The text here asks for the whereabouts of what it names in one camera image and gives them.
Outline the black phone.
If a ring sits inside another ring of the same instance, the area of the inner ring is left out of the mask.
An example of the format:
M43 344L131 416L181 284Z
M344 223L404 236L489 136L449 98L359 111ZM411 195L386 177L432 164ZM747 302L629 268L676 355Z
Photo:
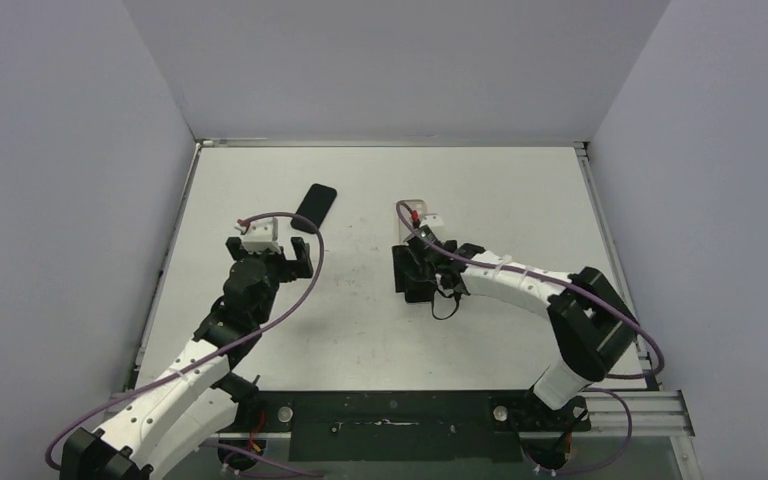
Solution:
M290 226L295 230L314 234L322 226L336 198L335 188L313 183L298 206Z
M437 294L450 298L440 288L433 268L416 260L408 246L395 245L391 254L395 291L403 294L406 303L431 303Z

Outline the beige phone case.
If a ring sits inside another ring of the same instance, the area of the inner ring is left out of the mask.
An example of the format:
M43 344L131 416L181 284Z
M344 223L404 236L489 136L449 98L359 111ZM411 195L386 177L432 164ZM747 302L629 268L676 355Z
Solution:
M410 229L428 214L428 205L420 198L400 199L395 202L395 212L397 242L403 243L411 235Z

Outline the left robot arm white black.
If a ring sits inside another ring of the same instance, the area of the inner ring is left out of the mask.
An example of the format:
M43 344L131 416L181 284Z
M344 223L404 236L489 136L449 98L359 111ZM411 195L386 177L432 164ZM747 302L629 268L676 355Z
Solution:
M263 334L301 305L278 318L272 308L284 283L314 286L321 260L311 259L301 237L294 256L271 238L254 232L228 238L234 260L223 292L192 337L156 380L117 398L122 409L99 426L84 422L107 410L101 405L59 433L44 459L61 479L159 479L217 431L242 431L257 420L253 382L234 374Z

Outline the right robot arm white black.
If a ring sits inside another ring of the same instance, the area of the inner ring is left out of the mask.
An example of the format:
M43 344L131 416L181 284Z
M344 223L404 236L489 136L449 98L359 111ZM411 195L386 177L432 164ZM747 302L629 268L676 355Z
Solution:
M557 272L528 267L482 246L440 240L423 225L391 249L396 292L408 303L436 296L486 297L537 314L552 328L560 357L530 387L528 421L553 427L581 391L609 377L639 325L598 269Z

